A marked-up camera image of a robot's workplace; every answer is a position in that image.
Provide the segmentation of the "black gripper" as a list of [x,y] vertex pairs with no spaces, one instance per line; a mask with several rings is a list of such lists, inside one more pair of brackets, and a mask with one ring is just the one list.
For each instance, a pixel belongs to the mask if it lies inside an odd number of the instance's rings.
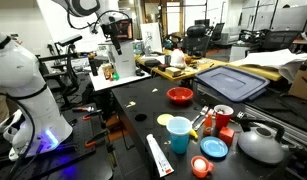
[[115,46],[115,49],[118,53],[118,55],[122,55],[122,50],[120,43],[118,41],[117,35],[118,35],[118,29],[115,23],[109,23],[109,24],[102,24],[101,25],[102,31],[104,33],[104,36],[106,38],[110,38],[113,45]]

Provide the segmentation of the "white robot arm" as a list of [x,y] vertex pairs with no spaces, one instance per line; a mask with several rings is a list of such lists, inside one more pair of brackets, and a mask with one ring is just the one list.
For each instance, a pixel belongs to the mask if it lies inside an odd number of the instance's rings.
[[3,130],[12,161],[56,149],[73,132],[39,71],[37,57],[0,32],[0,87],[19,106],[25,121]]

